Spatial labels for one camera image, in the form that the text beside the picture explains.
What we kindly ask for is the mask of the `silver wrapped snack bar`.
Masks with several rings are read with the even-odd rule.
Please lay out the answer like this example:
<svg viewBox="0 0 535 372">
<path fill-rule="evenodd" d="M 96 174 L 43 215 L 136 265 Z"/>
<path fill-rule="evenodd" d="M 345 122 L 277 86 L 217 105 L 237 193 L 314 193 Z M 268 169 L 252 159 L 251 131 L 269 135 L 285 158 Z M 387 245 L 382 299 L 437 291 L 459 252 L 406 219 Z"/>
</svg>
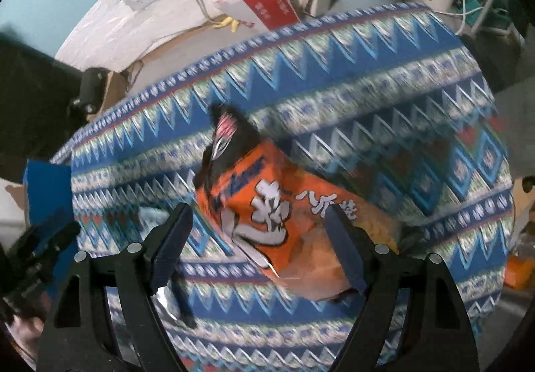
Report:
<svg viewBox="0 0 535 372">
<path fill-rule="evenodd" d="M 175 321 L 181 321 L 190 329 L 197 327 L 190 304 L 180 286 L 169 281 L 166 286 L 156 291 L 155 299 Z"/>
</svg>

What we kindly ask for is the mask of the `black round speaker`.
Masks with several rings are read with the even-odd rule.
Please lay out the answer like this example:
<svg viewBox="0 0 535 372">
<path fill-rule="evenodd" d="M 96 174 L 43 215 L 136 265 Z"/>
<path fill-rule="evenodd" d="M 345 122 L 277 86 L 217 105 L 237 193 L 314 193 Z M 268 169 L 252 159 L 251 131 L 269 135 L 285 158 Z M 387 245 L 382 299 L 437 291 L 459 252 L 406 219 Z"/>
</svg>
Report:
<svg viewBox="0 0 535 372">
<path fill-rule="evenodd" d="M 108 84 L 109 71 L 93 67 L 82 73 L 79 94 L 69 104 L 69 111 L 84 114 L 96 114 L 103 104 Z"/>
</svg>

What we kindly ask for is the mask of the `black orange snack bag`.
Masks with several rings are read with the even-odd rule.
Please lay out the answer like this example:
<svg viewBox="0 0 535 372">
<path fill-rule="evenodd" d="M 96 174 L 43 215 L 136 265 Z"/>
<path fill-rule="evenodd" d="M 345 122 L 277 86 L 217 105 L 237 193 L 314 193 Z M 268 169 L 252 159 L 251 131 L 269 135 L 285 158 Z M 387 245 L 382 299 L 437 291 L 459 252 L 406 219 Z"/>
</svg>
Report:
<svg viewBox="0 0 535 372">
<path fill-rule="evenodd" d="M 209 112 L 212 141 L 194 179 L 199 210 L 274 283 L 310 300 L 350 290 L 326 231 L 331 208 L 373 243 L 398 249 L 401 225 L 391 216 L 292 162 L 233 106 Z"/>
</svg>

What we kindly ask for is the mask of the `blue patterned bed cloth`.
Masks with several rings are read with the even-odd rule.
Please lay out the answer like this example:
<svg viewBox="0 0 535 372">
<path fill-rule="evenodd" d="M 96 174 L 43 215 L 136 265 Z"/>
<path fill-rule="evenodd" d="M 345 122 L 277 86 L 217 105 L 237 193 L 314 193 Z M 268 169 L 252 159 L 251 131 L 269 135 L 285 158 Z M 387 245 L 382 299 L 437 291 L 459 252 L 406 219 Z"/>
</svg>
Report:
<svg viewBox="0 0 535 372">
<path fill-rule="evenodd" d="M 113 254 L 144 239 L 140 207 L 192 203 L 209 106 L 231 103 L 298 165 L 420 225 L 418 245 L 445 260 L 477 341 L 502 294 L 513 224 L 505 132 L 483 72 L 423 5 L 329 14 L 127 97 L 51 161 L 71 167 L 80 249 Z M 181 260 L 197 327 L 159 313 L 191 371 L 327 371 L 363 306 L 275 286 L 197 214 Z"/>
</svg>

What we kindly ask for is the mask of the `black hanging coat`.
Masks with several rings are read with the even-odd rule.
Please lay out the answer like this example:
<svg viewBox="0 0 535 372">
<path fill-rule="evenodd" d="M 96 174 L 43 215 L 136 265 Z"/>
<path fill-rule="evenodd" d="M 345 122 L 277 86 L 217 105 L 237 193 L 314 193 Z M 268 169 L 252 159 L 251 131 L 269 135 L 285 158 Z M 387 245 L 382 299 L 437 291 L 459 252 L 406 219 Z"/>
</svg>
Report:
<svg viewBox="0 0 535 372">
<path fill-rule="evenodd" d="M 1 35 L 1 178 L 20 184 L 28 159 L 47 161 L 86 123 L 71 109 L 82 73 Z"/>
</svg>

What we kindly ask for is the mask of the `blue edged cardboard box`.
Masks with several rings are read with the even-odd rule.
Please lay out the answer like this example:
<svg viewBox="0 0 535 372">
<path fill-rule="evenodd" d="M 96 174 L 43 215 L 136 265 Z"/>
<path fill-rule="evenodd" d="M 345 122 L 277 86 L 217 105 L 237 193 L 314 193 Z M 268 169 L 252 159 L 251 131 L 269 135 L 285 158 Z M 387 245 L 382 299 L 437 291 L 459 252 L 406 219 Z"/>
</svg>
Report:
<svg viewBox="0 0 535 372">
<path fill-rule="evenodd" d="M 40 240 L 52 237 L 74 220 L 71 176 L 68 165 L 33 159 L 26 162 L 23 180 L 27 221 Z"/>
</svg>

